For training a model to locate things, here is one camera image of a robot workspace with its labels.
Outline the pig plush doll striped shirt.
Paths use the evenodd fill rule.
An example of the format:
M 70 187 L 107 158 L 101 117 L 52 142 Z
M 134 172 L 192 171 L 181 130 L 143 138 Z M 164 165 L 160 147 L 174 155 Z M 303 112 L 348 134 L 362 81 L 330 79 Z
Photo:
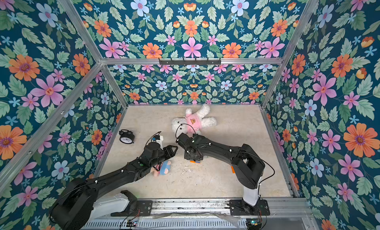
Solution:
M 167 175 L 171 170 L 172 162 L 170 160 L 164 161 L 160 164 L 153 166 L 152 171 L 155 177 Z

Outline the white teddy bear pink shirt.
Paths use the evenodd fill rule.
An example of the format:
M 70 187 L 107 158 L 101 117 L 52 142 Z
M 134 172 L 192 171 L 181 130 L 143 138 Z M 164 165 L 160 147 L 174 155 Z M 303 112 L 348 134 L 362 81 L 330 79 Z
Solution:
M 184 117 L 175 118 L 171 122 L 172 131 L 179 134 L 201 134 L 205 128 L 215 127 L 217 120 L 215 117 L 207 117 L 210 113 L 210 106 L 203 104 L 195 113 L 191 108 L 185 110 Z

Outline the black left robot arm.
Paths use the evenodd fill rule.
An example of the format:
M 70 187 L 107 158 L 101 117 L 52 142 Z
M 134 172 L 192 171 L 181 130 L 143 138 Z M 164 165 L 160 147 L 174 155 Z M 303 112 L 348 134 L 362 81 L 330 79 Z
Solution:
M 63 230 L 81 229 L 89 220 L 101 215 L 101 197 L 142 179 L 154 166 L 174 157 L 177 150 L 175 145 L 161 147 L 159 143 L 151 142 L 139 157 L 118 170 L 97 178 L 75 178 L 50 208 L 49 219 Z

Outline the aluminium front rail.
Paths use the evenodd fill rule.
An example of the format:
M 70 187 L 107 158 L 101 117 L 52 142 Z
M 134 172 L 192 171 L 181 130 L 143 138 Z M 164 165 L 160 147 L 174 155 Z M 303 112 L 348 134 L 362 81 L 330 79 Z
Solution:
M 89 221 L 85 230 L 317 230 L 304 198 L 265 197 L 255 207 L 240 198 L 141 199 L 142 212 Z

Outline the black bracket on rail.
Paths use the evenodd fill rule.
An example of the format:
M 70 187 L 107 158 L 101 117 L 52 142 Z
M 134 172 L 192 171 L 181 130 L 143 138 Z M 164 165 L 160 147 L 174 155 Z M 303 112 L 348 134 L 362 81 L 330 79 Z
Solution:
M 187 66 L 187 65 L 199 65 L 199 66 L 207 66 L 207 65 L 221 65 L 221 59 L 159 59 L 160 65 L 178 65 L 178 66 Z

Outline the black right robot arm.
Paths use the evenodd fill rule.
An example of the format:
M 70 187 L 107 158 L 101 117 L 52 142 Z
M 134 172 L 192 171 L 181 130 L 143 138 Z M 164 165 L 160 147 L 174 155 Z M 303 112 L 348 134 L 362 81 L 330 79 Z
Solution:
M 256 206 L 265 163 L 249 145 L 228 146 L 201 135 L 189 137 L 186 134 L 180 134 L 176 143 L 184 149 L 186 160 L 200 162 L 208 156 L 232 166 L 237 180 L 243 185 L 244 203 Z

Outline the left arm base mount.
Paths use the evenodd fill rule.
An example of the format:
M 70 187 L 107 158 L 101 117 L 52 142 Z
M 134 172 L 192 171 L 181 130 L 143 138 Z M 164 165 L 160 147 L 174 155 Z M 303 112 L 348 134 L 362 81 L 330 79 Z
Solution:
M 117 195 L 98 199 L 94 203 L 89 220 L 103 216 L 134 216 L 138 213 L 141 216 L 149 216 L 152 205 L 152 200 L 138 200 L 131 192 L 125 190 Z

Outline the black alarm clock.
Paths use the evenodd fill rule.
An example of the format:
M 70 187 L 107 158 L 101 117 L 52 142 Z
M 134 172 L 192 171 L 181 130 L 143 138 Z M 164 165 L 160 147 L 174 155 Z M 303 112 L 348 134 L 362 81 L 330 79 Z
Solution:
M 122 129 L 119 131 L 119 140 L 124 144 L 133 144 L 135 140 L 135 135 L 130 130 Z

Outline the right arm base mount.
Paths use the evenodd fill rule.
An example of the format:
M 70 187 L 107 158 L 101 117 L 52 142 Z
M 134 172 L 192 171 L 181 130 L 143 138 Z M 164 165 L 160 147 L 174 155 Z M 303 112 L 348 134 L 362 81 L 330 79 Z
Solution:
M 268 201 L 261 198 L 260 186 L 255 189 L 243 187 L 242 199 L 231 199 L 228 203 L 232 216 L 269 216 Z

